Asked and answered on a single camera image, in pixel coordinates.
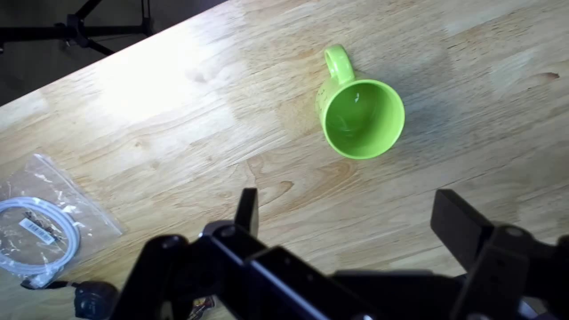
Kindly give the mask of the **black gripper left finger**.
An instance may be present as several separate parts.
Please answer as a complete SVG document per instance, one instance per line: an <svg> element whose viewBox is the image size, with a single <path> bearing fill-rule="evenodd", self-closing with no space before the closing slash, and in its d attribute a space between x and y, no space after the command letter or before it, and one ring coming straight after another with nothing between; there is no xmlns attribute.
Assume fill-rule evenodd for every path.
<svg viewBox="0 0 569 320"><path fill-rule="evenodd" d="M238 208L234 213L234 224L247 231L248 235L257 235L257 190L255 189L243 189Z"/></svg>

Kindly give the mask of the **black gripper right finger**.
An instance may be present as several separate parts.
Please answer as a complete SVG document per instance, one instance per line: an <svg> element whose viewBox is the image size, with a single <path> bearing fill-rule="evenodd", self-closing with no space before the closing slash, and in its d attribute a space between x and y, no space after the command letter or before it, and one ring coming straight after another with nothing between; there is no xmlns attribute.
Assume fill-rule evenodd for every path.
<svg viewBox="0 0 569 320"><path fill-rule="evenodd" d="M469 270L494 224L455 190L439 189L433 196L430 228L460 267Z"/></svg>

